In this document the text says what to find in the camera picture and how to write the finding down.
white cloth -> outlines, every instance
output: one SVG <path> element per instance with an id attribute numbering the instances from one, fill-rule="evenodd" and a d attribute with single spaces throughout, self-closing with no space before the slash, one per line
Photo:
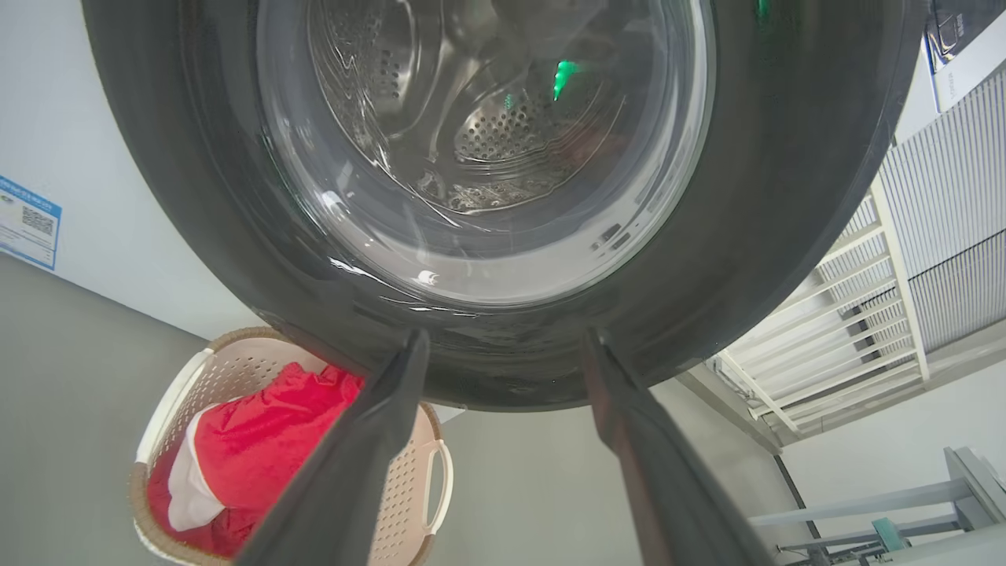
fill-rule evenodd
<path id="1" fill-rule="evenodd" d="M 168 522 L 175 531 L 188 531 L 209 525 L 223 511 L 223 504 L 213 496 L 202 476 L 194 443 L 199 418 L 215 406 L 210 405 L 192 417 L 192 422 L 185 428 L 185 439 L 178 448 L 175 462 L 171 465 L 171 475 L 168 477 L 168 493 L 171 494 Z"/>

basket handle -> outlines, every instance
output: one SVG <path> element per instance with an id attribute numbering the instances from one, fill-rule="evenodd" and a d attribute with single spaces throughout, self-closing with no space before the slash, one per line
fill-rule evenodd
<path id="1" fill-rule="evenodd" d="M 451 451 L 447 449 L 447 444 L 443 440 L 438 440 L 437 444 L 434 446 L 434 451 L 430 452 L 430 468 L 434 467 L 434 457 L 440 452 L 441 458 L 444 459 L 444 485 L 441 489 L 441 501 L 437 504 L 437 513 L 434 514 L 433 521 L 429 525 L 424 523 L 423 527 L 426 529 L 428 535 L 436 535 L 437 531 L 440 529 L 441 525 L 444 523 L 444 518 L 447 516 L 447 508 L 451 506 L 451 494 L 454 492 L 454 463 L 451 461 Z M 427 510 L 430 505 L 430 481 L 427 481 L 427 495 L 425 498 L 426 503 L 423 506 L 423 521 L 427 520 Z"/>
<path id="2" fill-rule="evenodd" d="M 161 439 L 165 427 L 174 420 L 175 415 L 181 408 L 182 401 L 185 400 L 185 396 L 188 395 L 189 390 L 192 389 L 192 386 L 199 378 L 199 375 L 202 374 L 203 368 L 206 367 L 206 363 L 213 354 L 213 351 L 208 348 L 197 353 L 188 361 L 188 364 L 182 367 L 178 375 L 175 376 L 174 381 L 171 382 L 171 386 L 164 392 L 160 403 L 157 404 L 154 415 L 150 417 L 147 429 L 143 431 L 140 445 L 136 449 L 136 461 L 144 464 L 150 463 L 154 455 L 154 448 Z"/>

green object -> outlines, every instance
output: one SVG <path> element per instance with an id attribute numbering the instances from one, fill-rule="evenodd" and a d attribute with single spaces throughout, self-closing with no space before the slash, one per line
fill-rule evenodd
<path id="1" fill-rule="evenodd" d="M 769 9 L 771 8 L 770 0 L 758 0 L 758 19 L 759 21 L 765 21 L 769 17 Z"/>
<path id="2" fill-rule="evenodd" d="M 569 81 L 569 77 L 572 76 L 577 70 L 579 70 L 579 65 L 571 60 L 562 60 L 555 65 L 555 82 L 552 84 L 553 101 L 559 100 L 559 95 L 562 93 L 562 88 L 565 88 L 565 84 Z"/>
<path id="3" fill-rule="evenodd" d="M 873 530 L 880 536 L 880 544 L 887 552 L 904 550 L 908 548 L 907 541 L 901 538 L 901 533 L 897 530 L 897 525 L 890 519 L 884 517 L 873 522 Z"/>

white wall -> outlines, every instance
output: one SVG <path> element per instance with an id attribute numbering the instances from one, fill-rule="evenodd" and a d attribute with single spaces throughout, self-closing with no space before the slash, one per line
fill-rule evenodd
<path id="1" fill-rule="evenodd" d="M 79 2 L 0 0 L 0 175 L 62 206 L 57 275 L 206 340 L 264 325 L 147 188 L 106 101 Z"/>
<path id="2" fill-rule="evenodd" d="M 943 448 L 970 446 L 1006 471 L 1006 362 L 786 447 L 783 460 L 808 507 L 948 480 Z M 822 536 L 911 521 L 949 506 L 817 522 Z"/>

qr code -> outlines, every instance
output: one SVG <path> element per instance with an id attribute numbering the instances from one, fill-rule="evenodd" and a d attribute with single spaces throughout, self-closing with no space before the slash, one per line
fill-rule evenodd
<path id="1" fill-rule="evenodd" d="M 28 227 L 33 227 L 45 235 L 52 235 L 52 218 L 36 212 L 33 208 L 24 207 L 21 221 Z"/>

